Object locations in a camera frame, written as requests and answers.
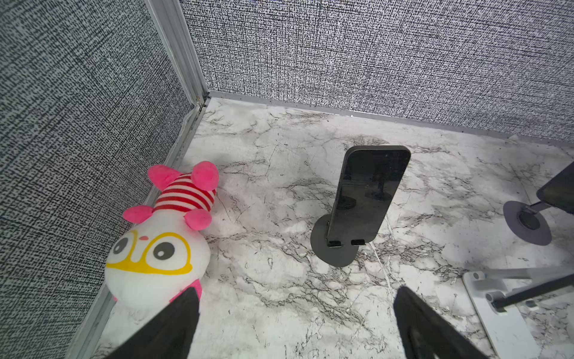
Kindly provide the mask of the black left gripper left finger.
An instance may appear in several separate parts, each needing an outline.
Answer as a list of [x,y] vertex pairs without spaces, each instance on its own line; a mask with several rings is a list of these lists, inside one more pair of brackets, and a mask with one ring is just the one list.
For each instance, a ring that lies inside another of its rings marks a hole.
[[109,358],[187,358],[200,319],[200,296],[185,290]]

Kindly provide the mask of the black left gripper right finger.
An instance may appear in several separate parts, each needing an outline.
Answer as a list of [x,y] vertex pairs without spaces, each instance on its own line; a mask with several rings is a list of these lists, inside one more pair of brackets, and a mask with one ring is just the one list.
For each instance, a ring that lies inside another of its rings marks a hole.
[[410,288],[403,286],[393,302],[407,358],[485,358]]

